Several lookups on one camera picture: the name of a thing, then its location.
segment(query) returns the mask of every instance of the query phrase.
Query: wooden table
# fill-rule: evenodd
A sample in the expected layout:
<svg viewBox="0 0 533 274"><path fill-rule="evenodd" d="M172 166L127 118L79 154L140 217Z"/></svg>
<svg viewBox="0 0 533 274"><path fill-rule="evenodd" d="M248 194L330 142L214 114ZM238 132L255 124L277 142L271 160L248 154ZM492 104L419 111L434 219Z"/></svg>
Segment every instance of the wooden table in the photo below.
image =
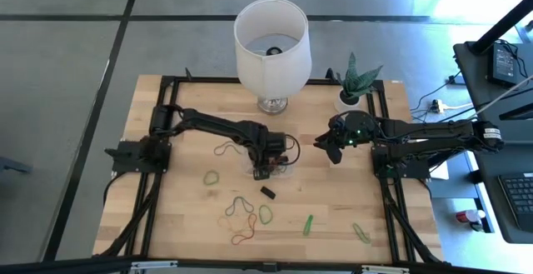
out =
<svg viewBox="0 0 533 274"><path fill-rule="evenodd" d="M147 134L161 76L138 78L124 137L138 140ZM410 121L406 91L401 82L384 82L391 118ZM205 132L188 131L171 138L172 157L162 179L149 256L173 259L279 262L376 262L391 261L379 182L373 176L370 144L347 148L342 162L333 165L324 151L312 146L316 136L327 130L336 114L333 100L338 86L305 86L290 97L283 114L267 116L257 110L256 98L241 84L181 83L177 103L200 112L233 121L253 120L270 131L286 132L301 144L301 157L291 177L254 181L244 174L242 156L228 148L223 156L214 147L227 141ZM379 116L379 100L375 96ZM359 106L367 111L362 98ZM209 170L220 173L220 181L203 184ZM129 221L137 193L139 174L128 173L110 188L94 246L94 253L107 249ZM441 245L427 190L417 180L403 180L409 220L421 240L437 257ZM260 192L266 186L277 196L271 200ZM244 196L255 207L267 204L273 221L256 224L256 234L238 246L222 219L235 196ZM314 220L308 237L302 235L307 217ZM237 229L246 224L242 205L229 217ZM363 243L354 233L356 222L370 235ZM143 225L137 232L134 252L140 251ZM405 246L396 224L401 257Z"/></svg>

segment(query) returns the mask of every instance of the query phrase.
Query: potted plant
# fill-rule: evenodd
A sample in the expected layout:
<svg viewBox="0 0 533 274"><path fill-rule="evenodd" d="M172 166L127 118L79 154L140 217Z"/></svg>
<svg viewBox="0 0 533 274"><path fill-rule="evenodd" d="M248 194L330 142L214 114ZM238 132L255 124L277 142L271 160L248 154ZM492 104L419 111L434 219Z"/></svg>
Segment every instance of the potted plant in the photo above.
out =
<svg viewBox="0 0 533 274"><path fill-rule="evenodd" d="M336 80L342 85L342 90L335 100L335 109L338 112L355 110L361 101L360 96L372 92L371 84L382 67L379 66L374 70L357 75L356 56L352 52L344 79L341 78L341 74L336 74Z"/></svg>

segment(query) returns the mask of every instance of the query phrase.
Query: lamp base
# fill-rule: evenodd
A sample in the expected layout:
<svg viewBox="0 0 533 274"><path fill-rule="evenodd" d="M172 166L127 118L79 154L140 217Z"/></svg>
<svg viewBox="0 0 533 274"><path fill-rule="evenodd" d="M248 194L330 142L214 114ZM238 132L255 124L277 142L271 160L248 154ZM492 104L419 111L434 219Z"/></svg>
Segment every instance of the lamp base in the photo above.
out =
<svg viewBox="0 0 533 274"><path fill-rule="evenodd" d="M289 103L289 98L278 98L278 99L265 99L259 97L257 99L257 106L259 109L269 115L277 115L285 111L287 104Z"/></svg>

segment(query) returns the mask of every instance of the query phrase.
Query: white cable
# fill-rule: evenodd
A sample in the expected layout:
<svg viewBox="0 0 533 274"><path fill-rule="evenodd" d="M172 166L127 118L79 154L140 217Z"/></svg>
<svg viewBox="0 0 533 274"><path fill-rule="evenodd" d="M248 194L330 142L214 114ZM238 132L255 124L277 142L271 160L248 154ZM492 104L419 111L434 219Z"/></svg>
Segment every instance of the white cable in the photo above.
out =
<svg viewBox="0 0 533 274"><path fill-rule="evenodd" d="M467 104L460 105L458 107L450 107L450 106L447 106L446 104L443 104L443 106L444 106L443 108L444 109L460 109L460 108L463 108L463 107L469 107L471 105L472 105L472 103L467 103Z"/></svg>
<svg viewBox="0 0 533 274"><path fill-rule="evenodd" d="M529 82L532 78L533 78L533 75L528 77L527 79L524 79L523 81L521 81L519 84L515 85L514 87L510 88L509 90L507 90L506 92L504 92L503 94L498 96L496 99L491 101L491 103L485 105L481 110L477 111L472 117L469 117L468 120L471 120L471 119L475 118L477 115L479 115L480 113L484 112L487 108L491 107L494 103L498 102L500 99L505 97L507 94L509 94L510 92L515 91L519 86L523 85L526 82Z"/></svg>

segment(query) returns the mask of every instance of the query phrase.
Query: lamp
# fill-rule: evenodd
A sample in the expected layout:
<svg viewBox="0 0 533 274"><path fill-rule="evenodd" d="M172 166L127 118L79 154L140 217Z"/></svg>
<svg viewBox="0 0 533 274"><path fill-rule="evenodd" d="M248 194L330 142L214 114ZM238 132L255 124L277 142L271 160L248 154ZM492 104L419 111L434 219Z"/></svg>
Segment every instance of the lamp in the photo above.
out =
<svg viewBox="0 0 533 274"><path fill-rule="evenodd" d="M299 92L309 79L308 30L306 14L287 0L258 0L237 16L233 27L237 75L258 97L257 106L262 111L282 112L287 97ZM268 44L268 37L279 44ZM283 48L287 39L292 40L291 47ZM254 50L254 43L262 44L263 50Z"/></svg>

